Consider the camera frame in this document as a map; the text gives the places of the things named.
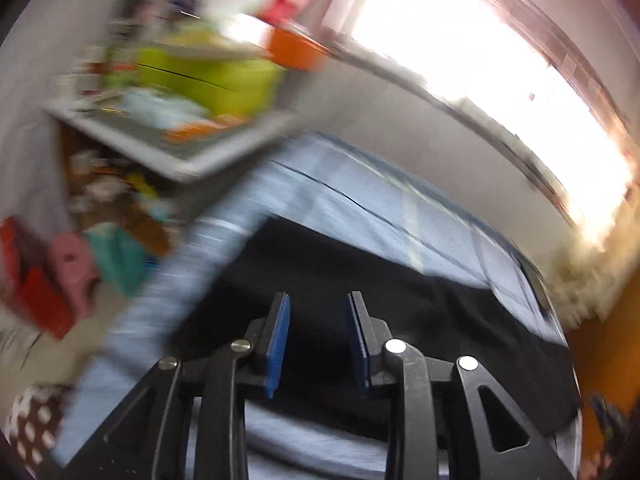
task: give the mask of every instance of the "orange box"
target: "orange box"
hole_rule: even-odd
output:
[[[268,51],[271,60],[285,68],[319,71],[329,51],[318,42],[282,28],[274,28]]]

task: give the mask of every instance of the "lime green container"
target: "lime green container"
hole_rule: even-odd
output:
[[[184,59],[155,47],[142,48],[136,61],[140,84],[167,87],[214,116],[252,116],[268,108],[284,72],[267,59]]]

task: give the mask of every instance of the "polka dot fabric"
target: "polka dot fabric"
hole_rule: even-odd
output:
[[[14,401],[4,427],[4,436],[37,478],[42,458],[56,445],[65,399],[71,392],[66,384],[35,384]]]

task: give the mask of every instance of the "silver screw head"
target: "silver screw head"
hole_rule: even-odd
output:
[[[406,343],[401,339],[390,339],[385,343],[385,348],[392,354],[401,354],[406,350]]]
[[[472,372],[476,368],[478,368],[478,360],[475,357],[471,357],[470,355],[463,355],[458,359],[458,364],[460,368],[464,368],[469,372]]]
[[[177,365],[178,359],[176,359],[175,357],[163,357],[158,361],[158,367],[161,370],[172,370],[173,368],[177,367]]]
[[[236,339],[231,343],[231,349],[234,352],[246,352],[251,349],[251,342],[246,339]]]

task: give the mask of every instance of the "window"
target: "window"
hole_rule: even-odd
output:
[[[455,105],[468,99],[517,136],[561,183],[571,218],[600,241],[631,183],[617,142],[548,59],[488,0],[366,0],[351,37],[424,77]]]

